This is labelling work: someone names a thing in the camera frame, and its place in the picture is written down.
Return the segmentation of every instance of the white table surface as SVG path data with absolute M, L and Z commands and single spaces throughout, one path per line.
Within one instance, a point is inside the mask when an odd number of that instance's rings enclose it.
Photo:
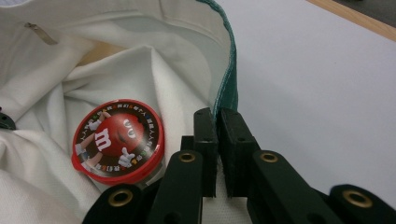
M 396 208 L 396 43 L 305 0 L 219 0 L 239 111 L 313 188 L 352 184 Z

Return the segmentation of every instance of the wooden edge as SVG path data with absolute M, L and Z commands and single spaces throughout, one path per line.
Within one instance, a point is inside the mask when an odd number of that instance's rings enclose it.
M 333 0 L 307 1 L 396 42 L 396 28 L 382 21 L 375 20 L 349 7 L 334 2 Z

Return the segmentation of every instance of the zipper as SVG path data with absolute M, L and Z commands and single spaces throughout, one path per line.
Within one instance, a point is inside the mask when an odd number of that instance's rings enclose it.
M 31 30 L 33 30 L 38 37 L 40 37 L 46 44 L 48 45 L 56 45 L 58 44 L 58 42 L 56 40 L 54 40 L 52 37 L 50 37 L 43 29 L 41 29 L 41 27 L 39 27 L 36 24 L 32 24 L 30 22 L 26 22 L 24 24 L 24 27 L 29 28 Z

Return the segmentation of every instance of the white gloved hand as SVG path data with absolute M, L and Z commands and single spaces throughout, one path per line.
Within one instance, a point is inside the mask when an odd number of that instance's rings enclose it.
M 122 148 L 122 154 L 119 159 L 119 165 L 129 168 L 132 166 L 131 159 L 134 158 L 134 153 L 129 154 L 126 147 Z

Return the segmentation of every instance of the m&m's container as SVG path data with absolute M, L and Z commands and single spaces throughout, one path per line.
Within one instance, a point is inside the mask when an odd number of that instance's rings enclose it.
M 148 185 L 162 169 L 163 126 L 148 105 L 129 99 L 96 107 L 73 139 L 73 166 L 108 185 Z

